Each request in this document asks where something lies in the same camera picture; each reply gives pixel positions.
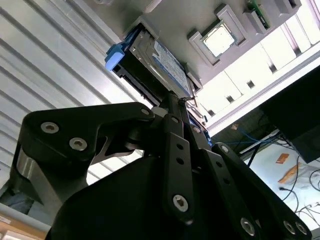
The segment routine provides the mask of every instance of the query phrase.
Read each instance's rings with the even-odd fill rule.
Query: hole
[[[250,80],[246,83],[248,85],[249,88],[253,88],[255,86],[255,84]]]
[[[178,164],[181,164],[181,165],[185,164],[185,162],[180,157],[178,157],[176,161],[178,162]]]
[[[220,162],[217,161],[215,163],[218,165],[219,168],[222,168],[222,164]]]
[[[225,184],[230,185],[230,181],[228,179],[224,178],[223,181]]]
[[[212,111],[212,110],[209,110],[208,114],[210,114],[211,117],[213,117],[215,115],[214,111]]]
[[[45,129],[53,131],[53,130],[55,130],[55,127],[52,125],[47,125],[47,126],[45,126]]]
[[[185,202],[181,198],[177,198],[176,202],[180,205],[180,207],[185,205]]]
[[[289,0],[289,3],[293,9],[297,6],[294,0]]]
[[[229,103],[232,103],[235,101],[232,96],[227,96],[226,99],[229,101]]]
[[[80,147],[83,145],[81,141],[74,141],[73,144],[74,144],[74,145],[78,145],[78,146],[80,146]]]
[[[184,149],[184,147],[183,147],[182,145],[180,145],[180,144],[177,144],[176,147],[177,147],[178,149],[180,149],[180,150],[183,150],[183,149]]]

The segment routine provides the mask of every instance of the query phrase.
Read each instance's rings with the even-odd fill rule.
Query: black cable
[[[284,199],[282,199],[282,201],[286,200],[290,196],[290,194],[294,190],[295,185],[297,183],[298,173],[299,173],[299,158],[300,158],[300,155],[296,158],[296,176],[295,176],[295,180],[294,180],[293,186],[292,186],[291,190],[289,190],[290,192],[288,193],[288,195]]]
[[[308,213],[311,215],[311,217],[313,218],[313,220],[315,221],[315,223],[320,227],[319,223],[317,222],[316,218],[313,216],[313,214],[310,212],[309,208],[307,207],[306,210],[308,211]]]
[[[298,195],[296,194],[296,192],[293,191],[293,189],[290,190],[290,189],[287,189],[285,187],[279,187],[279,190],[280,191],[289,191],[290,193],[292,192],[294,194],[295,199],[296,199],[296,208],[295,208],[294,212],[296,213],[298,211],[298,208],[299,208],[299,198],[298,198]]]
[[[304,212],[304,211],[297,211],[296,214],[298,214],[299,218],[300,218],[300,213],[304,213],[306,215],[309,216],[309,218],[311,218],[313,221],[315,221],[315,223],[320,227],[319,223],[316,221],[316,219],[314,217],[312,217],[311,215],[309,215],[308,213]]]
[[[249,160],[249,162],[248,162],[248,165],[247,165],[249,168],[250,168],[250,166],[251,166],[251,164],[252,164],[252,161],[254,160],[254,158],[255,158],[255,156],[256,156],[256,154],[257,154],[260,146],[261,146],[261,143],[259,143],[259,144],[255,147],[254,152],[252,153],[251,158],[250,158],[250,160]]]
[[[320,212],[318,212],[318,211],[315,211],[315,210],[312,210],[312,209],[310,209],[309,207],[307,207],[307,209],[308,209],[309,211],[311,211],[311,212],[314,212],[314,213],[316,213],[316,214],[320,214]]]
[[[320,192],[320,189],[319,189],[319,188],[316,188],[316,187],[313,185],[313,183],[311,182],[311,177],[312,177],[312,175],[315,174],[315,173],[318,172],[318,171],[320,171],[320,169],[315,170],[315,171],[313,171],[313,172],[310,174],[310,176],[309,176],[309,182],[310,182],[311,186],[312,186],[315,190],[317,190],[317,191]]]

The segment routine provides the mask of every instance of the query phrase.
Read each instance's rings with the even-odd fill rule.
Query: blue cable
[[[247,134],[245,131],[243,131],[240,127],[238,127],[237,130],[239,130],[239,131],[240,131],[243,135],[245,135],[248,139],[251,139],[251,140],[255,141],[256,143],[274,143],[274,144],[276,144],[275,142],[270,141],[270,140],[260,141],[260,140],[258,140],[258,139],[255,139],[255,138],[251,137],[249,134]]]
[[[241,127],[238,127],[237,130],[239,130],[243,135],[245,135],[247,138],[255,141],[256,143],[275,144],[275,145],[279,145],[279,146],[282,146],[282,147],[284,147],[284,148],[293,150],[293,148],[291,148],[291,147],[284,146],[283,144],[278,143],[278,142],[275,142],[275,141],[272,141],[272,140],[263,140],[263,141],[260,141],[260,140],[258,140],[258,139],[255,139],[255,138],[253,138],[252,136],[250,136],[249,134],[247,134],[244,130],[242,130]]]

